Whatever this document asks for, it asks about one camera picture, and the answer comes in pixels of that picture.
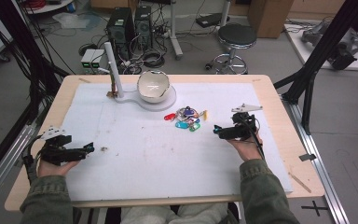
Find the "small stand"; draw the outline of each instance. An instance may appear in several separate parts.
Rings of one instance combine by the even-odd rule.
[[[171,106],[173,106],[173,104],[175,104],[176,90],[173,86],[171,86],[171,90],[168,93],[169,95],[168,95],[167,99],[164,100],[163,102],[155,103],[155,104],[148,103],[148,102],[144,101],[141,98],[138,91],[123,91],[123,87],[121,86],[120,75],[118,74],[117,66],[115,63],[115,61],[116,61],[115,55],[113,54],[113,51],[112,51],[112,45],[110,44],[110,42],[105,42],[104,46],[105,46],[107,58],[109,60],[110,68],[111,68],[112,74],[113,74],[112,94],[111,95],[114,97],[116,102],[118,102],[120,104],[133,102],[133,103],[136,103],[137,105],[139,105],[141,108],[148,110],[148,111],[152,111],[152,112],[159,112],[159,111],[166,110],[166,109],[170,108]]]
[[[178,39],[176,37],[176,22],[175,22],[175,16],[176,16],[176,8],[175,8],[176,0],[171,0],[171,30],[168,31],[168,34],[170,35],[170,40],[172,42],[173,49],[175,50],[175,59],[180,60],[182,59],[183,52],[180,48]]]

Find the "person's left hand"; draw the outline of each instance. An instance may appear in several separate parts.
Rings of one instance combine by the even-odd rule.
[[[38,177],[47,176],[47,175],[65,176],[66,174],[68,174],[69,170],[72,169],[72,167],[78,165],[79,163],[80,161],[70,161],[65,165],[58,166],[49,163],[47,161],[40,160],[39,168],[37,169],[37,176]]]

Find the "white shelf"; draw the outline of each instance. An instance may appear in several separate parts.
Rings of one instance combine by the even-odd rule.
[[[62,2],[59,5],[45,5],[44,7],[36,10],[27,9],[28,13],[30,14],[39,14],[44,12],[49,12],[52,10],[59,9],[61,7],[66,7],[69,4],[71,4],[74,0],[62,0]]]

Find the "metal rail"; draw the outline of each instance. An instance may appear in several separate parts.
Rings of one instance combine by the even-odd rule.
[[[319,154],[318,148],[315,145],[315,142],[312,139],[311,135],[307,135],[306,130],[301,124],[301,109],[298,105],[288,105],[292,115],[296,122],[297,132],[300,135],[302,142],[304,144],[305,149],[309,154],[314,154],[316,159],[312,161],[312,165],[315,168],[318,176],[321,178],[321,181],[324,185],[325,191],[325,199],[330,208],[333,219],[337,224],[349,224],[347,215],[342,207],[341,201],[339,200],[336,190],[334,189],[333,183],[330,180],[330,176],[328,175],[322,158]]]
[[[11,145],[5,157],[0,161],[0,186],[21,155],[22,149],[28,144],[35,133],[37,133],[35,123],[24,126],[16,138],[16,141]]]

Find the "person's right hand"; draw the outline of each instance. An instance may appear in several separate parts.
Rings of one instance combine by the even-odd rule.
[[[257,139],[260,145],[263,145],[263,140],[258,135],[257,135]],[[240,154],[241,158],[244,161],[255,160],[255,159],[262,160],[262,157],[257,148],[257,145],[255,144],[255,140],[253,139],[253,137],[250,137],[246,140],[230,139],[227,141],[232,146],[234,146],[235,149],[237,149],[238,153]]]

